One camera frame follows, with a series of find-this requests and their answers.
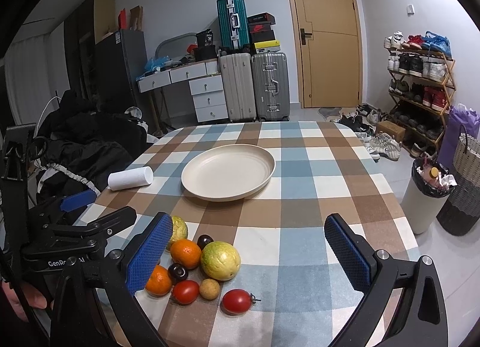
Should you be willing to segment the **orange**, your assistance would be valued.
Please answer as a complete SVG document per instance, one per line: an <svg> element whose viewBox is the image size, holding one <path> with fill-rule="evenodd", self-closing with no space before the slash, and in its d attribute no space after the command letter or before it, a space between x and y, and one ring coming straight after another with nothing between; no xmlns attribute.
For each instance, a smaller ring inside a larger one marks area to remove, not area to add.
<svg viewBox="0 0 480 347"><path fill-rule="evenodd" d="M170 293L173 286L168 270L161 265L156 265L148 279L145 290L153 297L163 297Z"/></svg>
<svg viewBox="0 0 480 347"><path fill-rule="evenodd" d="M174 262L193 270L199 265L202 249L192 240L180 239L172 244L169 252Z"/></svg>

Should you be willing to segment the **dark plum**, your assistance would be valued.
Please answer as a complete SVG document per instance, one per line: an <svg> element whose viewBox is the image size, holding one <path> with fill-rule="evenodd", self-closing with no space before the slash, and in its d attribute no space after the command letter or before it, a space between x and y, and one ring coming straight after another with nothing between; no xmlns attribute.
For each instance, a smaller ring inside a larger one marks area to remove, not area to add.
<svg viewBox="0 0 480 347"><path fill-rule="evenodd" d="M185 281L189 277L189 271L182 264L174 262L168 268L168 275L173 284Z"/></svg>
<svg viewBox="0 0 480 347"><path fill-rule="evenodd" d="M208 244L212 243L214 239L210 237L209 235L203 234L198 237L197 239L197 245L201 250L203 250Z"/></svg>

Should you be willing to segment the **small yellow-green guava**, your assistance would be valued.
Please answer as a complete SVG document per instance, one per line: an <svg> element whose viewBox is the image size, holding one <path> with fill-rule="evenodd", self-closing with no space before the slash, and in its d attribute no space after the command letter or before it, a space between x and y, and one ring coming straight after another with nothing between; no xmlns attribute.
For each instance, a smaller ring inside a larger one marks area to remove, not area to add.
<svg viewBox="0 0 480 347"><path fill-rule="evenodd" d="M173 244L175 244L177 241L181 239L187 239L188 238L188 227L185 223L185 221L176 216L172 216L172 226L173 226L173 232L170 240L168 241L167 244L167 250L169 251L172 247Z"/></svg>

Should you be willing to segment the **red tomato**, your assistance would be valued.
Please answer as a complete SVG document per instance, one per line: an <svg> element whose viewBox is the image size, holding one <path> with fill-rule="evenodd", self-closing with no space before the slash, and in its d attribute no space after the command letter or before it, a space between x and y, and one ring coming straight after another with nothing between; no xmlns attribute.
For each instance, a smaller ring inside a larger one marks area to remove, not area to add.
<svg viewBox="0 0 480 347"><path fill-rule="evenodd" d="M176 303L190 305L199 296L199 284L193 280L178 282L173 288L172 296Z"/></svg>
<svg viewBox="0 0 480 347"><path fill-rule="evenodd" d="M261 302L253 293L243 289L232 289L224 294L221 306L230 315L242 315L247 313L257 302Z"/></svg>

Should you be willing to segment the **small brown longan fruit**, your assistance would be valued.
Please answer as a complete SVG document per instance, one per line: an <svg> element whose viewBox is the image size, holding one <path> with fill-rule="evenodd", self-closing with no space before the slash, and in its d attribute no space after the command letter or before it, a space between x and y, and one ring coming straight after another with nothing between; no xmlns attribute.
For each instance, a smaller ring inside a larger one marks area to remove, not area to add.
<svg viewBox="0 0 480 347"><path fill-rule="evenodd" d="M220 284L214 279L204 279L199 285L200 296L207 301L213 301L220 295Z"/></svg>

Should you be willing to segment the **large yellow-green guava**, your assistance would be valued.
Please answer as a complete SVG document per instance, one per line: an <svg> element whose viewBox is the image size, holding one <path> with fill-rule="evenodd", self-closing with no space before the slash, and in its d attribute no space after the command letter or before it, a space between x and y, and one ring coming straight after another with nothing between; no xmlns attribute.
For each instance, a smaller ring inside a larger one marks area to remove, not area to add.
<svg viewBox="0 0 480 347"><path fill-rule="evenodd" d="M241 257L230 243L213 241L202 250L200 264L203 272L210 278L229 281L239 272Z"/></svg>

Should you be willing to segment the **white paper towel roll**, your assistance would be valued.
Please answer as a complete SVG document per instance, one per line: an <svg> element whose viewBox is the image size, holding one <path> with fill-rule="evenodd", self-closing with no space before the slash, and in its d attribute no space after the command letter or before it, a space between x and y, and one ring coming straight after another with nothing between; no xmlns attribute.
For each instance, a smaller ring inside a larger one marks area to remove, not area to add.
<svg viewBox="0 0 480 347"><path fill-rule="evenodd" d="M149 166L143 166L131 170L123 170L111 173L108 176L107 185L112 191L120 191L135 187L143 187L152 184L153 170Z"/></svg>

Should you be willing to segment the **black clothes pile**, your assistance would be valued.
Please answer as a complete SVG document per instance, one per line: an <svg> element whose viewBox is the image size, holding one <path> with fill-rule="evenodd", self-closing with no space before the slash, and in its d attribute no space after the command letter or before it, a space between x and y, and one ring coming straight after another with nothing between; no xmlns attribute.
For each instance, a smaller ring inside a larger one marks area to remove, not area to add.
<svg viewBox="0 0 480 347"><path fill-rule="evenodd" d="M37 203L86 190L100 195L110 174L125 170L158 140L148 132L140 108L99 112L70 90L42 120L37 137L46 146L39 160Z"/></svg>

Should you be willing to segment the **checkered tablecloth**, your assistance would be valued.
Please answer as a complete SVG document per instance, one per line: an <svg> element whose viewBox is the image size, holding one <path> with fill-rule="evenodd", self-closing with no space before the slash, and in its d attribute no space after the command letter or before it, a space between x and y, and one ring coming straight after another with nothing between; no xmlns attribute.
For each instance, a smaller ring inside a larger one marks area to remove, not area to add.
<svg viewBox="0 0 480 347"><path fill-rule="evenodd" d="M276 161L269 183L243 200L216 203L187 193L182 170L200 153L232 144L258 145ZM222 289L239 288L257 302L229 316L219 300L181 306L143 291L137 299L171 346L326 346L358 305L324 236L324 221L338 213L374 247L416 260L416 239L390 185L353 131L320 122L255 122L185 127L147 150L133 164L149 166L151 185L105 190L80 224L124 206L135 225L110 239L122 248L159 212L180 217L188 237L233 245L239 273Z"/></svg>

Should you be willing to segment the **white trash bin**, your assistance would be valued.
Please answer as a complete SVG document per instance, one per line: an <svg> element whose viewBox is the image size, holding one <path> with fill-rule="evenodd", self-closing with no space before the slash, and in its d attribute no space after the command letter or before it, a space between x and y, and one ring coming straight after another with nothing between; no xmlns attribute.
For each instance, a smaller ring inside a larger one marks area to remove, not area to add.
<svg viewBox="0 0 480 347"><path fill-rule="evenodd" d="M447 168L427 157L413 161L401 207L415 235L426 232L457 186Z"/></svg>

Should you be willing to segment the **woven laundry basket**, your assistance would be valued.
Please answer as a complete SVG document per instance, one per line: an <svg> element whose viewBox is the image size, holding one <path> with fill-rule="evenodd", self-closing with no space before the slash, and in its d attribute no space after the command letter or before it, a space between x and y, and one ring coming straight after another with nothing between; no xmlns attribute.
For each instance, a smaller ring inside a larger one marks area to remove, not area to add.
<svg viewBox="0 0 480 347"><path fill-rule="evenodd" d="M442 228L453 236L466 235L479 221L479 141L460 130L451 172L457 186L437 215Z"/></svg>

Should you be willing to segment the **grey sneakers on floor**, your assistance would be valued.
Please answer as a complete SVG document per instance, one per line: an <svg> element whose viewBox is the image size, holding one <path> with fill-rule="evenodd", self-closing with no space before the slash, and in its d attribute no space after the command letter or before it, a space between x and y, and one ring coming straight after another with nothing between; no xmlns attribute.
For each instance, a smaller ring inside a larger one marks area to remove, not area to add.
<svg viewBox="0 0 480 347"><path fill-rule="evenodd" d="M376 134L370 141L370 146L380 157L391 161L400 159L401 143L385 132Z"/></svg>

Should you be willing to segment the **cream round plate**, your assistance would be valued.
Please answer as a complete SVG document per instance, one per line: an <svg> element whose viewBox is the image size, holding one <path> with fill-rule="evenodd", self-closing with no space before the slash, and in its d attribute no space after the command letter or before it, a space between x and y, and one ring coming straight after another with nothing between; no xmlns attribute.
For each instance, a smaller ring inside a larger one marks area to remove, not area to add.
<svg viewBox="0 0 480 347"><path fill-rule="evenodd" d="M260 146L224 145L188 162L181 173L181 184L202 200L240 200L263 189L275 168L274 156Z"/></svg>

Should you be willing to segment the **black refrigerator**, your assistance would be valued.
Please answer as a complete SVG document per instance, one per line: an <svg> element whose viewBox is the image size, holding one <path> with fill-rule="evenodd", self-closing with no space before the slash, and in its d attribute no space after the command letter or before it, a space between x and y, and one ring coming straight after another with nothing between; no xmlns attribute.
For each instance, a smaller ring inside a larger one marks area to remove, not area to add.
<svg viewBox="0 0 480 347"><path fill-rule="evenodd" d="M137 107L152 131L149 95L137 78L147 62L144 34L118 27L115 0L85 0L64 21L64 52L70 89L98 110L122 114Z"/></svg>

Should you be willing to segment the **cardboard box on floor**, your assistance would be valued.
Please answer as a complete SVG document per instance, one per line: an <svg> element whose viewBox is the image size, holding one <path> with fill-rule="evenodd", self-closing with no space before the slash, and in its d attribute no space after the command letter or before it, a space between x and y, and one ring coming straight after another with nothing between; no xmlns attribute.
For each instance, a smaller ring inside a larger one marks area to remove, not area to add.
<svg viewBox="0 0 480 347"><path fill-rule="evenodd" d="M378 122L375 130L376 134L386 133L398 143L404 140L403 138L405 137L405 132L406 130L402 126L390 121Z"/></svg>

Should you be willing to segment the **white drawer desk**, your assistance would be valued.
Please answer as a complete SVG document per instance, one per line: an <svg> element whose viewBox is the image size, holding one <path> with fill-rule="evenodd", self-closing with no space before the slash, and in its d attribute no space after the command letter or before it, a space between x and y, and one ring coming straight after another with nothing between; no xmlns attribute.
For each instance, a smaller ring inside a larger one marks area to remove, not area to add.
<svg viewBox="0 0 480 347"><path fill-rule="evenodd" d="M218 61L210 59L156 71L137 81L152 92L162 119L192 117L198 123L229 118Z"/></svg>

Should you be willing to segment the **purple bag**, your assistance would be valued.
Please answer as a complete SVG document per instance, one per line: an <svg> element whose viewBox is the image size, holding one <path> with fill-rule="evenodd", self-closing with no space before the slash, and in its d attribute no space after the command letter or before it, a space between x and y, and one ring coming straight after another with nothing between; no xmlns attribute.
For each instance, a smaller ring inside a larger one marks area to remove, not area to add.
<svg viewBox="0 0 480 347"><path fill-rule="evenodd" d="M451 108L448 116L445 135L439 151L438 162L448 170L451 169L461 128L473 136L479 136L479 114L462 103Z"/></svg>

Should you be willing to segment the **wooden shoe rack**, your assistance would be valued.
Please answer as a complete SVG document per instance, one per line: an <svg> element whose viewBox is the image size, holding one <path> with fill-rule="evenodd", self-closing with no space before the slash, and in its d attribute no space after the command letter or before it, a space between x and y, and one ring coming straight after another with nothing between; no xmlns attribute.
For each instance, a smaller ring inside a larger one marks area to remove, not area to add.
<svg viewBox="0 0 480 347"><path fill-rule="evenodd" d="M418 47L389 47L387 52L388 95L394 105L386 117L406 136L439 151L456 93L456 61Z"/></svg>

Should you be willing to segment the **beige suitcase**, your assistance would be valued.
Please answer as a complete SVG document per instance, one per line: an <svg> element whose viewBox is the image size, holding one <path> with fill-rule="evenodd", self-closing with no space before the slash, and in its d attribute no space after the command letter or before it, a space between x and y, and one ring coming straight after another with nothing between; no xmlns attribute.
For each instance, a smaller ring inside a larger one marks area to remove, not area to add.
<svg viewBox="0 0 480 347"><path fill-rule="evenodd" d="M255 121L257 118L250 57L249 53L236 53L219 58L231 122Z"/></svg>

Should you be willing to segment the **silver suitcase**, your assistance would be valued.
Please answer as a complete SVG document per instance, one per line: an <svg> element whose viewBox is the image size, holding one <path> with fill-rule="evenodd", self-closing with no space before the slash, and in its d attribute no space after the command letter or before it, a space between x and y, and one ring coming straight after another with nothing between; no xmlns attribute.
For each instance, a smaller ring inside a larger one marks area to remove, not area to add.
<svg viewBox="0 0 480 347"><path fill-rule="evenodd" d="M261 53L251 58L256 112L261 121L289 121L290 89L285 53Z"/></svg>

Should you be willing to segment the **teal suitcase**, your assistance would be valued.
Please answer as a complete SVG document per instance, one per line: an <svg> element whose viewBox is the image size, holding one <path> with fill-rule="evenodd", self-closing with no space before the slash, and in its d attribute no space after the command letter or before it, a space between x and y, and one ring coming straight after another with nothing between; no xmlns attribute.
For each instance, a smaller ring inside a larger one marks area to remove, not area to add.
<svg viewBox="0 0 480 347"><path fill-rule="evenodd" d="M245 1L217 0L216 8L222 46L239 50L250 44Z"/></svg>

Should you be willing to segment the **stack of shoe boxes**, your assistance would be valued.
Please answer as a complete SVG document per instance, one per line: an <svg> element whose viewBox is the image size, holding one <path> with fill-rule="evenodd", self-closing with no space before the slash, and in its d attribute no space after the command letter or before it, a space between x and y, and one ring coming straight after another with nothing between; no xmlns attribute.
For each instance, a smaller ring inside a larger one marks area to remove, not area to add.
<svg viewBox="0 0 480 347"><path fill-rule="evenodd" d="M276 24L276 19L272 14L261 13L249 16L247 18L250 52L252 55L262 53L275 53L281 50L281 44L276 39L272 27Z"/></svg>

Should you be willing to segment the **wooden door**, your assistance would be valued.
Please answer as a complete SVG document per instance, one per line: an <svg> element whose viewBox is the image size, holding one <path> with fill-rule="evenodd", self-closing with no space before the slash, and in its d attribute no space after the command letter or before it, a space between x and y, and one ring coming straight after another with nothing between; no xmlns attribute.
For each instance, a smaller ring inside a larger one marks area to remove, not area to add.
<svg viewBox="0 0 480 347"><path fill-rule="evenodd" d="M357 0L289 0L304 108L354 107L363 90Z"/></svg>

